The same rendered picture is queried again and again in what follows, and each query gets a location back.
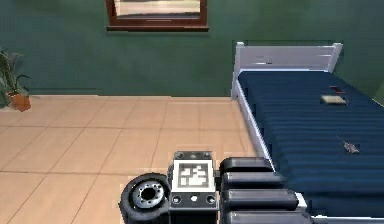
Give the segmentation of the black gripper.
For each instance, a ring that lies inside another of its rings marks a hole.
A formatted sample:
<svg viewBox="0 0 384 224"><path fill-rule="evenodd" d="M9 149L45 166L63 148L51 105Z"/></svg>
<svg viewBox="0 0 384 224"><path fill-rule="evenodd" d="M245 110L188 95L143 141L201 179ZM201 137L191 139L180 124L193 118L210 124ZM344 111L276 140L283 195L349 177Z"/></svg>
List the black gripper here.
<svg viewBox="0 0 384 224"><path fill-rule="evenodd" d="M169 224L169 194L164 174L145 173L132 179L119 202L124 224Z"/></svg>

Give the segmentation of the green house plant in pot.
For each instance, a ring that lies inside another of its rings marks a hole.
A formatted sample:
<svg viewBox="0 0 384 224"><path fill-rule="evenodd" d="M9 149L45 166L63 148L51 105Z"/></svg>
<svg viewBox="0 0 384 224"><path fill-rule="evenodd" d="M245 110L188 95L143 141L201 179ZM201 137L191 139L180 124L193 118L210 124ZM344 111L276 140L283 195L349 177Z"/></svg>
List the green house plant in pot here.
<svg viewBox="0 0 384 224"><path fill-rule="evenodd" d="M30 79L30 76L18 74L16 65L20 53L9 53L0 47L0 83L4 87L4 94L8 100L8 106L20 112L31 108L29 89L20 84L22 78Z"/></svg>

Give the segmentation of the white bed with blue mattress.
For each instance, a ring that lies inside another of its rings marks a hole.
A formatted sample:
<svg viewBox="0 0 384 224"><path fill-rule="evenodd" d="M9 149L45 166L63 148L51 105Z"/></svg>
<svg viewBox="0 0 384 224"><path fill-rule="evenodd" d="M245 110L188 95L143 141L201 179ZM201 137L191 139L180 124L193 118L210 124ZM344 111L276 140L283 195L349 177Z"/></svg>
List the white bed with blue mattress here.
<svg viewBox="0 0 384 224"><path fill-rule="evenodd" d="M258 155L301 194L313 218L384 224L384 105L334 75L342 48L239 42L231 96ZM322 103L322 95L347 104ZM337 136L359 153L349 154Z"/></svg>

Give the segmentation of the small grey keys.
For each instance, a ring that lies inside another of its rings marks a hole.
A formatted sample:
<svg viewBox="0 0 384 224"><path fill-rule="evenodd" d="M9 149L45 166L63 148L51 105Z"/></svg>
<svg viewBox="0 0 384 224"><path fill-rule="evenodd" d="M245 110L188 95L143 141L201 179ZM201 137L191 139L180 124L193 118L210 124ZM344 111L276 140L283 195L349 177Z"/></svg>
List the small grey keys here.
<svg viewBox="0 0 384 224"><path fill-rule="evenodd" d="M350 142L347 142L347 141L343 140L342 138L340 138L339 136L337 136L337 138L343 143L343 147L345 148L345 150L349 154L357 154L357 153L359 153L359 149L358 149L357 145L352 144Z"/></svg>

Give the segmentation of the beige flat book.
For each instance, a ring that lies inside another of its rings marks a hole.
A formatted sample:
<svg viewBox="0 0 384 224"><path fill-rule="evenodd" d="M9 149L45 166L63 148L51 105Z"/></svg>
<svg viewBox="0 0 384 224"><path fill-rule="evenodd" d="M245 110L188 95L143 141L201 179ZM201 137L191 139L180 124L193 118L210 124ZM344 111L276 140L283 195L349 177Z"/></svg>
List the beige flat book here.
<svg viewBox="0 0 384 224"><path fill-rule="evenodd" d="M347 101L341 96L337 95L322 95L320 97L322 103L329 105L346 105Z"/></svg>

